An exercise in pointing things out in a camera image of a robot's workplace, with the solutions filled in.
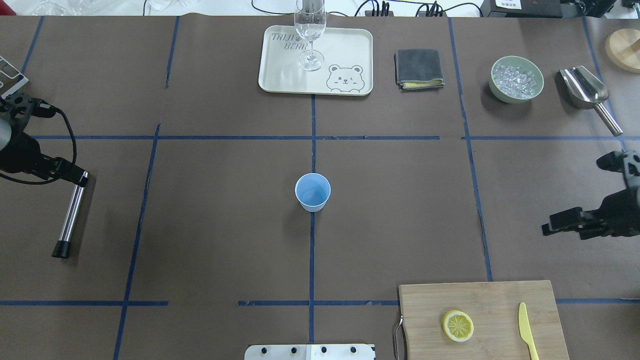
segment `cutting board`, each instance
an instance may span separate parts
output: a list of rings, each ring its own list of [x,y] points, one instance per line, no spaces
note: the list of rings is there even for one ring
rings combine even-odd
[[[540,359],[569,359],[550,281],[400,285],[399,294],[408,360],[530,359],[518,330],[521,302]],[[442,331],[450,310],[464,311],[474,322],[468,341],[457,343]]]

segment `gray towel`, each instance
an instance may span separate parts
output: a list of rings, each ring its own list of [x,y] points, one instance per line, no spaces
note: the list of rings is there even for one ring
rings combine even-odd
[[[436,49],[398,50],[394,57],[396,81],[402,88],[418,90],[444,86],[440,53]]]

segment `glass stem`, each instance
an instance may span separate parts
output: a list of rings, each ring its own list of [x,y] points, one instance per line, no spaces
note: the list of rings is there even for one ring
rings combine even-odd
[[[314,55],[314,42],[310,41],[310,43],[311,43],[311,52],[307,56],[307,60],[309,62],[314,62],[316,60],[316,56]]]

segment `yellow knife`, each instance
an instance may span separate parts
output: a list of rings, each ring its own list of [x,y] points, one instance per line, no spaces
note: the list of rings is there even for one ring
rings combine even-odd
[[[531,326],[529,325],[529,316],[527,315],[527,305],[520,303],[518,308],[518,327],[520,328],[520,337],[529,346],[529,355],[531,360],[539,360],[536,345],[533,343],[533,335],[531,334]]]

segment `black rubber cap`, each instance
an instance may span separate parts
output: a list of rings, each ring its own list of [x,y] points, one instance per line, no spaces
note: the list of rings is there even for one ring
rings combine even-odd
[[[70,250],[71,250],[71,241],[58,240],[58,243],[56,244],[56,248],[53,249],[53,254],[51,254],[51,257],[68,259]]]

